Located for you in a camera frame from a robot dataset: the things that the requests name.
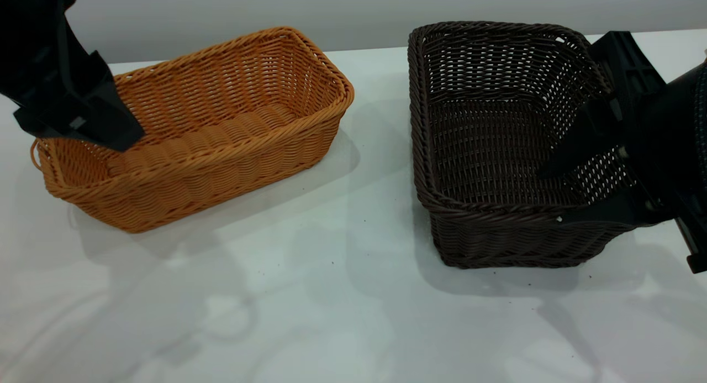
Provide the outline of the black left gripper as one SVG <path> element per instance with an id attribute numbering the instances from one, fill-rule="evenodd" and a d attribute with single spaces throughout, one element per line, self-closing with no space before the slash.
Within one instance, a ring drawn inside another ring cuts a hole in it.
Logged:
<path id="1" fill-rule="evenodd" d="M 74 3 L 2 0 L 2 95 L 15 103 L 15 120 L 33 137 L 78 139 L 127 151 L 145 132 L 120 98 L 113 73 L 98 51 L 88 56 L 83 100 L 62 83 L 60 68 L 69 63 L 60 56 L 60 43 L 68 39 L 65 14 Z M 65 93 L 71 94 L 68 110 L 76 116 L 43 114 Z"/>

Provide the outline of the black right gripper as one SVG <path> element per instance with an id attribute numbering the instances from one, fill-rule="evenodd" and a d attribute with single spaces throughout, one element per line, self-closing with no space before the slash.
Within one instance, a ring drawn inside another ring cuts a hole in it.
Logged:
<path id="1" fill-rule="evenodd" d="M 560 225 L 652 226 L 674 219 L 692 273 L 705 272 L 705 61 L 665 81 L 629 32 L 608 32 L 590 47 L 613 91 L 586 101 L 541 179 L 565 176 L 619 146 L 646 191 L 616 196 L 558 216 Z"/>

